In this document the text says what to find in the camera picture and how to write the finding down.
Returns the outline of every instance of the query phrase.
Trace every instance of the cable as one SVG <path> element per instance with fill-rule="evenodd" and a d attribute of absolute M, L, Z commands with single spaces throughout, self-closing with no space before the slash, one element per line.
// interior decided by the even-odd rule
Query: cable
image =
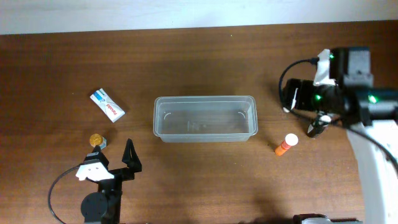
<path fill-rule="evenodd" d="M 67 171 L 65 171 L 64 173 L 62 173 L 61 175 L 59 175 L 59 176 L 55 179 L 55 181 L 52 183 L 52 185 L 51 185 L 51 187 L 50 187 L 50 190 L 49 190 L 49 196 L 47 197 L 47 202 L 48 202 L 48 204 L 49 204 L 50 212 L 51 212 L 51 214 L 54 216 L 54 218 L 55 218 L 56 220 L 58 220 L 60 223 L 62 223 L 62 224 L 66 224 L 66 223 L 63 222 L 63 221 L 55 214 L 54 210 L 52 209 L 52 206 L 51 206 L 51 192 L 52 192 L 52 189 L 54 188 L 55 184 L 56 184 L 62 177 L 64 177 L 65 175 L 69 174 L 70 172 L 72 172 L 72 171 L 78 169 L 78 168 L 80 167 L 80 165 L 82 165 L 82 164 L 79 164 L 79 165 L 77 165 L 77 166 L 75 166 L 75 167 L 73 167 L 73 168 L 71 168 L 71 169 L 68 169 Z"/>
<path fill-rule="evenodd" d="M 308 63 L 311 63 L 312 65 L 316 65 L 318 60 L 319 60 L 319 58 L 310 58 L 310 59 L 303 59 L 303 60 L 296 61 L 296 62 L 292 63 L 291 65 L 289 65 L 284 70 L 284 72 L 282 73 L 282 75 L 279 78 L 279 88 L 278 88 L 278 90 L 279 90 L 279 100 L 280 100 L 280 103 L 281 103 L 282 107 L 288 109 L 290 111 L 290 113 L 292 113 L 294 116 L 296 116 L 296 117 L 298 117 L 300 119 L 309 121 L 309 122 L 312 122 L 312 118 L 310 118 L 308 116 L 304 116 L 302 114 L 298 114 L 294 110 L 289 109 L 288 106 L 284 105 L 283 92 L 282 92 L 282 82 L 283 82 L 283 79 L 284 79 L 287 71 L 289 71 L 289 69 L 291 69 L 293 66 L 298 65 L 300 63 L 304 63 L 304 62 L 308 62 Z M 341 120 L 340 118 L 335 119 L 332 122 L 330 122 L 329 124 L 334 126 L 334 127 L 337 127 L 337 128 L 341 128 L 341 129 L 345 129 L 345 130 L 351 131 L 351 132 L 361 136 L 362 138 L 367 139 L 371 143 L 375 144 L 381 151 L 383 151 L 383 153 L 387 157 L 387 160 L 391 161 L 391 163 L 394 166 L 394 168 L 395 168 L 395 170 L 397 172 L 397 175 L 398 175 L 398 162 L 397 162 L 397 159 L 391 154 L 391 152 L 386 147 L 384 147 L 381 143 L 379 143 L 378 141 L 376 141 L 375 139 L 373 139 L 371 136 L 367 135 L 366 133 L 362 133 L 361 131 L 357 131 L 355 129 L 339 125 L 338 122 L 340 120 Z"/>

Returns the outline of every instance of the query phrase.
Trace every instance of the small jar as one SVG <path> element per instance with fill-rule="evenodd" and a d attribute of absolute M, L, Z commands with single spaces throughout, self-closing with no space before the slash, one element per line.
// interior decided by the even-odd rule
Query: small jar
<path fill-rule="evenodd" d="M 106 139 L 99 134 L 93 134 L 90 137 L 91 146 L 99 146 L 101 150 L 106 147 Z"/>

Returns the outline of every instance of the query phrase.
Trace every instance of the small bottle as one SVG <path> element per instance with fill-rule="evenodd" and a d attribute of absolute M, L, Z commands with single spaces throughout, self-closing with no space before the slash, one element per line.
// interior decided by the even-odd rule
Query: small bottle
<path fill-rule="evenodd" d="M 285 141 L 282 142 L 282 144 L 280 144 L 280 146 L 278 146 L 275 149 L 275 153 L 278 156 L 283 155 L 288 149 L 290 149 L 292 146 L 297 145 L 297 143 L 299 143 L 299 138 L 295 135 L 295 134 L 288 134 L 285 137 Z"/>
<path fill-rule="evenodd" d="M 101 150 L 106 147 L 106 139 L 99 134 L 93 134 L 90 137 L 91 146 L 99 146 Z"/>

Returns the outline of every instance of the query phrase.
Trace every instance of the white bottle cap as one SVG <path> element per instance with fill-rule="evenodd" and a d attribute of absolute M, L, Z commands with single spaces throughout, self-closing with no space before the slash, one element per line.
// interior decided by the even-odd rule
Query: white bottle cap
<path fill-rule="evenodd" d="M 297 137 L 297 135 L 290 133 L 286 135 L 285 142 L 290 146 L 295 146 L 297 145 L 297 143 L 299 143 L 299 138 Z"/>

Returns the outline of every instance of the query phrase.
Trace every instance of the plastic container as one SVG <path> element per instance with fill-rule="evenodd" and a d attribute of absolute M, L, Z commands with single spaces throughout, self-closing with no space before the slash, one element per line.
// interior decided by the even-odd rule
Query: plastic container
<path fill-rule="evenodd" d="M 173 96 L 155 100 L 154 134 L 164 142 L 247 141 L 258 131 L 251 96 Z"/>

